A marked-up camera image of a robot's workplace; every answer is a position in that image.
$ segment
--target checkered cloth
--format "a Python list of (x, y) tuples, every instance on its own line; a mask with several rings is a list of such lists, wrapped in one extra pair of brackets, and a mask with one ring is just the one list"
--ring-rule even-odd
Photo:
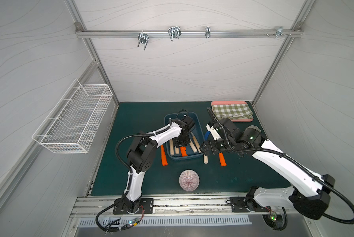
[(246, 103), (234, 105), (211, 105), (211, 107), (218, 119), (229, 118), (233, 120), (253, 118), (253, 112)]

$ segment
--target wire basket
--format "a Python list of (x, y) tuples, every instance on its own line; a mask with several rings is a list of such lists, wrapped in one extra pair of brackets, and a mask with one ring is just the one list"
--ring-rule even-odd
[(81, 85), (77, 79), (76, 84), (63, 96), (69, 93), (70, 98), (61, 99), (32, 136), (53, 153), (88, 153), (113, 97), (106, 84)]

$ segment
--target orange-handled tool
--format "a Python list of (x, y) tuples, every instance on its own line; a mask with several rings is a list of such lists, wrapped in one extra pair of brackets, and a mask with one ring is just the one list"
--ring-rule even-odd
[(182, 146), (182, 147), (180, 148), (180, 150), (181, 150), (182, 156), (188, 156), (188, 155), (186, 154), (186, 147)]
[(164, 150), (164, 145), (161, 145), (161, 162), (162, 165), (168, 165), (168, 162), (166, 162), (166, 155), (165, 155), (165, 150)]
[(219, 153), (219, 160), (220, 160), (222, 166), (226, 166), (227, 165), (225, 163), (223, 153)]

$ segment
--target red wire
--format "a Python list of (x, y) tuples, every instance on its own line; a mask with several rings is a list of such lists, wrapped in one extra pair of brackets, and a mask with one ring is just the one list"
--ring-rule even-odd
[(142, 211), (142, 215), (141, 215), (141, 218), (140, 218), (140, 220), (139, 220), (139, 222), (143, 219), (143, 217), (144, 217), (144, 207), (143, 207), (143, 205), (140, 205), (141, 206), (141, 209), (143, 209), (143, 211)]

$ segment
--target black mounting plate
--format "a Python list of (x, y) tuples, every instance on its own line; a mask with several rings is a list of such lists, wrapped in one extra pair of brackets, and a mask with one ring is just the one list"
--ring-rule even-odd
[[(231, 211), (232, 212), (251, 212), (247, 209), (244, 203), (244, 197), (230, 197)], [(255, 212), (267, 212), (264, 207), (259, 207)]]
[[(153, 212), (153, 198), (142, 198), (140, 199), (140, 204), (139, 206), (142, 205), (144, 208), (144, 214), (152, 214)], [(114, 206), (114, 211), (113, 214), (114, 215), (124, 215), (124, 214), (129, 214), (128, 213), (128, 209), (126, 208), (126, 206), (124, 205), (123, 202), (118, 203), (117, 206)], [(137, 210), (137, 212), (133, 213), (133, 214), (141, 214), (142, 210), (141, 207)]]

